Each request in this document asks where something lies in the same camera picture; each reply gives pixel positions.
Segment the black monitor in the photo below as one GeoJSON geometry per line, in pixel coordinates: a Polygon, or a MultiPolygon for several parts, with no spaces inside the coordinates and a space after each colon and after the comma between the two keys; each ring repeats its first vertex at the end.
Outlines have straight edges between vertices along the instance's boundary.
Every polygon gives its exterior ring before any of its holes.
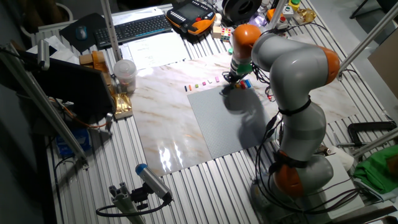
{"type": "MultiPolygon", "coordinates": [[[[37,63],[37,54],[18,52],[25,60],[37,63]]],[[[116,112],[114,100],[99,70],[50,58],[47,71],[32,72],[47,96],[71,101],[80,116],[116,112]]]]}

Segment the white box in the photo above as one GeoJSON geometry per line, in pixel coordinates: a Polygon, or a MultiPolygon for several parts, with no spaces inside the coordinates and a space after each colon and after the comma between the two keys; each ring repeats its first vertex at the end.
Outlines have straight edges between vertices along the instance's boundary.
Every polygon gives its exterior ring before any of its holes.
{"type": "Polygon", "coordinates": [[[291,17],[293,17],[294,11],[292,9],[292,6],[285,6],[282,14],[284,15],[284,17],[286,17],[286,19],[290,19],[291,17]]]}

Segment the document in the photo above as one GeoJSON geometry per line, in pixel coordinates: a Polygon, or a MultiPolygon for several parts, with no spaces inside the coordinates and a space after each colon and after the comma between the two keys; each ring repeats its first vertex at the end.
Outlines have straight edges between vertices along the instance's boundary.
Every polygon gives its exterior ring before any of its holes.
{"type": "MultiPolygon", "coordinates": [[[[188,58],[185,44],[174,32],[135,40],[127,45],[138,70],[181,62],[188,58]]],[[[129,55],[123,54],[123,58],[129,59],[129,55]]]]}
{"type": "MultiPolygon", "coordinates": [[[[57,50],[54,54],[50,56],[50,58],[79,65],[78,57],[76,57],[71,50],[67,49],[67,47],[62,44],[57,36],[46,38],[44,39],[44,41],[48,42],[51,47],[57,50]]],[[[37,46],[32,47],[31,49],[27,50],[27,52],[37,54],[37,46]]]]}

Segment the orange handheld controller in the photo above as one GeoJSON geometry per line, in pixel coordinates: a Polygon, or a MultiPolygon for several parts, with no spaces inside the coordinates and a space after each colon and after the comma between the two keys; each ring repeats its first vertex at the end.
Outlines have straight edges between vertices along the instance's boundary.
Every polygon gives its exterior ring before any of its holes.
{"type": "Polygon", "coordinates": [[[212,25],[216,17],[213,10],[195,0],[186,0],[173,7],[167,11],[166,18],[184,33],[201,34],[212,25]]]}

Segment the green cloth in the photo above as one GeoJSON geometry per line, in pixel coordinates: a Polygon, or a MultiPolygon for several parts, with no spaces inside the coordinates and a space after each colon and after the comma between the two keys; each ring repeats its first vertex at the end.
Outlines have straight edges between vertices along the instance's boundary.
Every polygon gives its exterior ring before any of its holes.
{"type": "Polygon", "coordinates": [[[385,148],[358,164],[354,177],[379,194],[388,193],[398,187],[398,178],[393,177],[388,169],[386,159],[398,154],[398,145],[385,148]]]}

